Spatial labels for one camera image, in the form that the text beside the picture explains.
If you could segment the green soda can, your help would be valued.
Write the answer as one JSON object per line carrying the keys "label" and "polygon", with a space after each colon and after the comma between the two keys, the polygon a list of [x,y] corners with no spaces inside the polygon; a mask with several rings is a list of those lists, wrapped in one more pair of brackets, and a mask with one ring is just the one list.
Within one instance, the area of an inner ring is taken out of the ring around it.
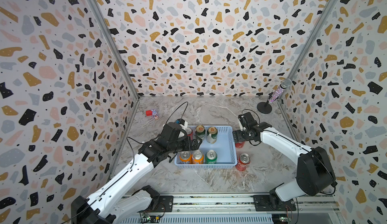
{"label": "green soda can", "polygon": [[217,153],[214,150],[208,150],[205,155],[206,164],[216,164],[217,163]]}

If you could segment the green white gold-top can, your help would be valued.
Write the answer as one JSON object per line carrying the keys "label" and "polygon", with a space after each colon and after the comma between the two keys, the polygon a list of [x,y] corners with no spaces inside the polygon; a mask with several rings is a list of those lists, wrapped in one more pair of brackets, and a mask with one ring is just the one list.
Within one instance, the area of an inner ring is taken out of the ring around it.
{"label": "green white gold-top can", "polygon": [[214,144],[217,141],[218,130],[216,127],[209,127],[207,129],[206,140],[210,144]]}

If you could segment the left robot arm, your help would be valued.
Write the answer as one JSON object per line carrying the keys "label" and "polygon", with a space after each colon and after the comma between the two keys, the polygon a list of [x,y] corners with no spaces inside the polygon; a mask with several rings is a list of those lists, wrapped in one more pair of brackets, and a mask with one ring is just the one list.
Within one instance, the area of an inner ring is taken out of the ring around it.
{"label": "left robot arm", "polygon": [[166,211],[160,201],[160,194],[151,186],[145,186],[129,198],[123,196],[147,173],[151,172],[171,153],[198,150],[200,138],[183,136],[176,141],[169,140],[166,146],[161,139],[150,140],[142,145],[133,160],[108,183],[89,195],[77,197],[71,204],[70,224],[118,224],[139,212]]}

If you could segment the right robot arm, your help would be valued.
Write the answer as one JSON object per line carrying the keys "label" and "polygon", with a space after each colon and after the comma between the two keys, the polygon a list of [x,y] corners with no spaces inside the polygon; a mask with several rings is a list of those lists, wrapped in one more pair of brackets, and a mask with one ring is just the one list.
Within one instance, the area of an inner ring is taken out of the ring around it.
{"label": "right robot arm", "polygon": [[269,192],[272,208],[294,198],[317,194],[332,195],[324,192],[329,186],[335,188],[336,177],[328,154],[322,147],[310,147],[297,142],[276,130],[266,122],[258,123],[250,112],[238,116],[239,130],[233,131],[235,142],[257,141],[267,144],[285,155],[297,166],[296,177]]}

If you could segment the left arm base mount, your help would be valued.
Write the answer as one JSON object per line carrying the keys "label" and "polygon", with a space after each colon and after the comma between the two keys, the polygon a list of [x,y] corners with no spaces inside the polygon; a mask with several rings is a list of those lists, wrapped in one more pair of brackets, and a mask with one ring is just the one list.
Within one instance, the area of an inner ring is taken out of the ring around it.
{"label": "left arm base mount", "polygon": [[171,213],[173,209],[173,195],[161,195],[151,200],[147,208],[140,209],[140,212]]}

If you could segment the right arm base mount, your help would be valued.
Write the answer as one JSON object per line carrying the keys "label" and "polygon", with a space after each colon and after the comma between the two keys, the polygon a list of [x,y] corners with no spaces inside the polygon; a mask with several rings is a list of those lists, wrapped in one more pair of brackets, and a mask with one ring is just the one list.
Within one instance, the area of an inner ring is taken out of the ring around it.
{"label": "right arm base mount", "polygon": [[283,202],[274,195],[253,195],[253,204],[256,212],[296,211],[296,205],[293,200]]}

